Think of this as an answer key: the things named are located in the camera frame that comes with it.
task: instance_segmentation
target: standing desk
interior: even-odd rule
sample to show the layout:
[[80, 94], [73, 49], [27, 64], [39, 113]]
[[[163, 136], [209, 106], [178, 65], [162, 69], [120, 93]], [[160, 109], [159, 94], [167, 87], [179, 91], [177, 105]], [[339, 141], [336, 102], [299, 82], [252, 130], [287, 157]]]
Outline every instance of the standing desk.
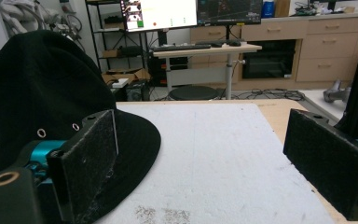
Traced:
[[[167, 66], [167, 88], [168, 92], [174, 85], [200, 84], [207, 82], [226, 82], [226, 99], [231, 99], [232, 61], [233, 54], [244, 52], [256, 52], [260, 46], [243, 44], [239, 47], [223, 45], [222, 48], [191, 49], [154, 52], [153, 55], [165, 59]], [[205, 55], [227, 55], [226, 67], [207, 67], [197, 69], [171, 70], [170, 58], [192, 57]]]

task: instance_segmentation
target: white desk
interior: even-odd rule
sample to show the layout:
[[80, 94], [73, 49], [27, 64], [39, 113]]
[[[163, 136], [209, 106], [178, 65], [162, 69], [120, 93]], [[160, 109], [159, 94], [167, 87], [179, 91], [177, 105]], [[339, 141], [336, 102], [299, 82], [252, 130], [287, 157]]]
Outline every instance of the white desk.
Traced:
[[161, 149], [136, 190], [97, 223], [333, 223], [257, 105], [117, 107], [151, 120]]
[[[240, 47], [230, 47], [224, 45], [222, 48], [210, 49], [192, 49], [192, 50], [175, 50], [154, 52], [154, 56], [166, 60], [167, 65], [167, 87], [168, 91], [172, 90], [174, 85], [200, 84], [207, 82], [226, 82], [226, 99], [231, 99], [231, 75], [233, 54], [244, 52], [255, 52], [261, 49], [260, 46], [243, 44]], [[226, 54], [226, 67], [207, 67], [198, 69], [171, 70], [170, 58], [204, 56]]]

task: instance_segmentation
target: hat brim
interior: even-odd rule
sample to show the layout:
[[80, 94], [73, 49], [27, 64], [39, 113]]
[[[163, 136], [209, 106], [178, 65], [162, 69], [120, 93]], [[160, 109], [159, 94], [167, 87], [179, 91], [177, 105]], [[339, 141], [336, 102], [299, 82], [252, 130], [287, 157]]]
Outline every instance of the hat brim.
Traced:
[[155, 162], [161, 136], [149, 120], [115, 111], [118, 155], [113, 175], [106, 179], [79, 223], [91, 223], [115, 209], [141, 183]]

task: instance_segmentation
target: black hat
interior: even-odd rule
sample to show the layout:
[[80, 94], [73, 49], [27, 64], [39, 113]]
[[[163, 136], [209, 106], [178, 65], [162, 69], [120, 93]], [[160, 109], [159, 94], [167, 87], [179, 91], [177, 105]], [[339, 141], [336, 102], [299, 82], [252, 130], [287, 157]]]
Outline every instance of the black hat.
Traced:
[[28, 143], [70, 139], [73, 124], [108, 109], [117, 125], [114, 174], [77, 222], [97, 220], [136, 188], [158, 155], [159, 132], [147, 119], [117, 110], [98, 67], [73, 41], [51, 31], [11, 37], [0, 50], [0, 171]]

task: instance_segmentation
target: cabinet drawer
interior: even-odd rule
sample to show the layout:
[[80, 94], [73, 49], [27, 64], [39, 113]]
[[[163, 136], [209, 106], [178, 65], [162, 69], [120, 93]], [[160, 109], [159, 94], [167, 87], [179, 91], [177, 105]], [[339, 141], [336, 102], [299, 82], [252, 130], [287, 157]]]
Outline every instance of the cabinet drawer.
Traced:
[[296, 81], [346, 81], [353, 79], [353, 59], [304, 59], [300, 60]]
[[245, 25], [241, 38], [246, 41], [302, 39], [307, 33], [308, 21], [271, 21], [260, 25]]
[[300, 58], [351, 57], [357, 37], [357, 33], [308, 35], [303, 40]]
[[310, 21], [308, 34], [358, 32], [358, 18]]
[[[241, 27], [232, 26], [230, 39], [240, 38]], [[226, 27], [224, 26], [204, 26], [190, 29], [190, 40], [192, 43], [200, 40], [226, 39]]]

